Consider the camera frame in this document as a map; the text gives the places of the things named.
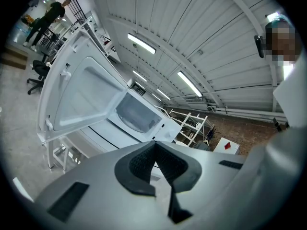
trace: concrete floor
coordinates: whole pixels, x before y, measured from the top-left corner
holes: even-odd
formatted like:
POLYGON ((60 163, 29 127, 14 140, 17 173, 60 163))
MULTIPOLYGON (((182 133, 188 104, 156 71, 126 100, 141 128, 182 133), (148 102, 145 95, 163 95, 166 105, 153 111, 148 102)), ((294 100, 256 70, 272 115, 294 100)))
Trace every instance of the concrete floor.
POLYGON ((33 83, 26 83, 28 78, 38 79, 30 64, 42 55, 24 48, 26 34, 15 28, 10 34, 9 43, 28 52, 25 70, 1 65, 0 68, 0 139, 1 158, 6 164, 8 179, 17 177, 31 198, 38 194, 52 181, 63 175, 60 166, 49 169, 46 149, 36 133, 36 112, 40 89, 27 91, 33 83))

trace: ceiling light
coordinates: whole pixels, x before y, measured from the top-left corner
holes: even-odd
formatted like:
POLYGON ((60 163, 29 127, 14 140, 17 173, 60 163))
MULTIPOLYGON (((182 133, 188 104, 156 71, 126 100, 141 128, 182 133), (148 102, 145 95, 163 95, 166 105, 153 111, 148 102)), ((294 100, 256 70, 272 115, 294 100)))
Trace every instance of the ceiling light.
POLYGON ((182 71, 180 71, 177 74, 197 94, 198 97, 202 97, 201 92, 196 88, 196 86, 187 78, 187 76, 182 71))
POLYGON ((143 89, 145 89, 143 86, 141 86, 137 81, 135 81, 135 83, 137 84, 137 85, 139 85, 140 87, 142 87, 143 89))
POLYGON ((286 80, 286 78, 290 75, 290 73, 293 70, 293 64, 289 64, 288 66, 283 66, 283 79, 286 80))
POLYGON ((275 13, 271 13, 267 16, 269 22, 272 22, 273 20, 275 20, 277 17, 279 16, 279 13, 275 12, 275 13))
POLYGON ((170 100, 170 98, 169 98, 166 94, 164 94, 161 90, 158 89, 158 91, 159 91, 162 95, 164 95, 168 100, 170 100))
POLYGON ((143 79, 145 82, 147 82, 147 80, 145 78, 143 78, 139 73, 137 73, 136 71, 133 70, 133 73, 138 75, 141 79, 143 79))
POLYGON ((157 98, 159 101, 161 101, 158 97, 156 97, 154 94, 152 94, 155 98, 157 98))
POLYGON ((156 50, 153 47, 151 47, 149 44, 142 41, 141 39, 135 37, 134 35, 130 33, 128 33, 128 38, 132 40, 133 42, 137 43, 138 45, 142 46, 143 48, 147 49, 153 55, 155 54, 156 50))

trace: metal rack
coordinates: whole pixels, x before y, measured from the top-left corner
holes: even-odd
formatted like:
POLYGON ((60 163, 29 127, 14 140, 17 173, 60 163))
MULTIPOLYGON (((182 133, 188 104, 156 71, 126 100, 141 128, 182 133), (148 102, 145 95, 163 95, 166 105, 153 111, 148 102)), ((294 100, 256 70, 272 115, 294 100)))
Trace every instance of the metal rack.
POLYGON ((189 140, 188 146, 190 146, 191 144, 192 144, 192 147, 195 146, 196 141, 194 139, 196 138, 196 136, 198 134, 203 136, 203 140, 205 140, 207 138, 207 134, 206 134, 206 136, 204 134, 204 126, 209 127, 210 131, 214 127, 214 125, 211 124, 210 121, 208 120, 208 116, 206 116, 205 118, 202 118, 202 117, 199 117, 199 114, 197 116, 192 116, 191 113, 189 113, 189 114, 179 113, 179 112, 173 111, 173 109, 170 111, 169 114, 171 114, 171 113, 174 113, 174 114, 176 114, 176 116, 184 118, 184 121, 182 122, 182 121, 180 121, 180 120, 171 116, 171 118, 173 120, 175 120, 175 121, 177 121, 178 123, 181 124, 181 127, 187 127, 188 128, 187 134, 184 134, 182 130, 180 131, 180 134, 182 134, 185 139, 189 140), (194 124, 196 124, 196 126, 188 124, 187 123, 188 120, 192 121, 194 124), (193 137, 189 137, 189 134, 191 133, 192 130, 195 132, 195 134, 194 134, 193 137))

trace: microwave door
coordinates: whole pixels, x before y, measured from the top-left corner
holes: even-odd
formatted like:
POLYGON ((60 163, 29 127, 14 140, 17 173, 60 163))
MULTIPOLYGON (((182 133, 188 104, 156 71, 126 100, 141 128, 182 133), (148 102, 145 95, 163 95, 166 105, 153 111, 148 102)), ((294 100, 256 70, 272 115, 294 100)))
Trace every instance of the microwave door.
POLYGON ((43 143, 106 119, 128 86, 86 31, 61 50, 41 92, 37 133, 43 143))

